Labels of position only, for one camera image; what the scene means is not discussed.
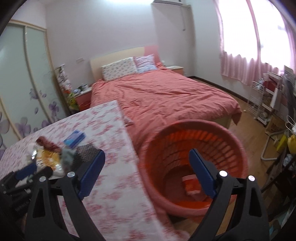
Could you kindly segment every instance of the air conditioner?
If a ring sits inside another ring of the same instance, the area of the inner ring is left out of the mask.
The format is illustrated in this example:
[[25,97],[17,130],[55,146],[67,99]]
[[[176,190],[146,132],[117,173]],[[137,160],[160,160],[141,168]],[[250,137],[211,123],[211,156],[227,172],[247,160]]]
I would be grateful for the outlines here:
[[185,4],[185,0],[154,0],[154,3],[165,3],[165,4],[172,4],[177,6],[183,6]]

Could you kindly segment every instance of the basket rim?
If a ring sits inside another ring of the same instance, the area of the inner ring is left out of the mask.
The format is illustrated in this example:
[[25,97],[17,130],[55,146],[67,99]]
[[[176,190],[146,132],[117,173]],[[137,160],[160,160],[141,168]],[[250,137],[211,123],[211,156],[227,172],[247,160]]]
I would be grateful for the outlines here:
[[[247,154],[244,150],[244,147],[242,143],[238,140],[236,136],[234,136],[228,129],[225,127],[212,122],[208,120],[180,120],[176,121],[172,124],[165,125],[162,127],[157,128],[153,133],[149,134],[145,141],[143,142],[143,145],[141,146],[140,152],[139,152],[139,163],[138,163],[138,168],[140,175],[142,177],[143,185],[146,188],[148,195],[152,202],[156,204],[158,207],[164,209],[167,213],[176,215],[176,216],[181,216],[181,217],[199,217],[203,216],[206,214],[208,211],[208,207],[204,207],[201,209],[194,209],[194,208],[187,208],[187,207],[182,207],[177,204],[174,204],[172,201],[169,199],[165,198],[155,187],[154,184],[152,183],[146,169],[145,169],[145,156],[147,155],[148,147],[151,143],[152,140],[154,140],[156,137],[158,137],[164,130],[171,126],[177,126],[177,125],[183,125],[185,123],[203,123],[206,125],[211,125],[212,130],[220,130],[224,131],[225,134],[228,136],[228,138],[231,138],[234,143],[238,147],[238,152],[240,153],[242,157],[242,174],[240,178],[246,178],[248,175],[248,159],[247,159]],[[233,202],[235,200],[235,196],[231,196],[230,202]]]

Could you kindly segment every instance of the bed frame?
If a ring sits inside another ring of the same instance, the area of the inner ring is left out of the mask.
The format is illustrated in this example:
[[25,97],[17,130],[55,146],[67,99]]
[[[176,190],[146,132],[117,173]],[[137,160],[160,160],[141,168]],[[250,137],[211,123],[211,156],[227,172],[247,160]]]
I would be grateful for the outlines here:
[[[126,49],[126,50],[114,52],[105,56],[92,58],[90,60],[90,65],[91,65],[91,71],[92,71],[94,80],[98,81],[102,79],[101,67],[103,65],[110,64],[124,58],[129,58],[133,56],[142,57],[150,54],[154,54],[156,63],[160,62],[157,45]],[[231,116],[225,116],[223,118],[215,120],[215,122],[228,129],[231,122]]]

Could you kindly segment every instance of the wall outlet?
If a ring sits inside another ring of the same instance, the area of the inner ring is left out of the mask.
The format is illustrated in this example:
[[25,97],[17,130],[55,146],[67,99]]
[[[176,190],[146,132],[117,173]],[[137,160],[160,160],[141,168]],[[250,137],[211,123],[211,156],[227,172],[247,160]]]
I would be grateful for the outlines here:
[[76,63],[80,63],[80,62],[82,62],[82,61],[85,61],[85,59],[84,58],[79,58],[79,59],[76,59]]

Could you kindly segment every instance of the baseboard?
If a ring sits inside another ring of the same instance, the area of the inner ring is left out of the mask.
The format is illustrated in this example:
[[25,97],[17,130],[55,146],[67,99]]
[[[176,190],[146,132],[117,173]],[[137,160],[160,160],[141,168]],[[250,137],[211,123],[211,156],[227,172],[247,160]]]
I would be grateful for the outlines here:
[[244,102],[248,102],[248,100],[247,100],[246,98],[242,97],[241,95],[239,95],[239,94],[237,94],[237,93],[235,93],[235,92],[233,92],[233,91],[231,91],[231,90],[229,90],[229,89],[226,89],[225,87],[222,87],[222,86],[220,86],[220,85],[217,85],[217,84],[215,84],[215,83],[213,83],[213,82],[210,82],[210,81],[208,81],[208,80],[205,80],[205,79],[203,79],[203,78],[199,78],[199,77],[196,77],[196,76],[188,76],[188,78],[190,78],[190,79],[198,79],[198,80],[200,80],[200,81],[202,81],[202,82],[205,82],[205,83],[207,83],[207,84],[209,84],[209,85],[215,86],[216,88],[221,89],[221,90],[227,92],[228,94],[231,94],[231,95],[233,95],[233,96],[235,96],[235,97],[241,99],[241,100],[244,101]]

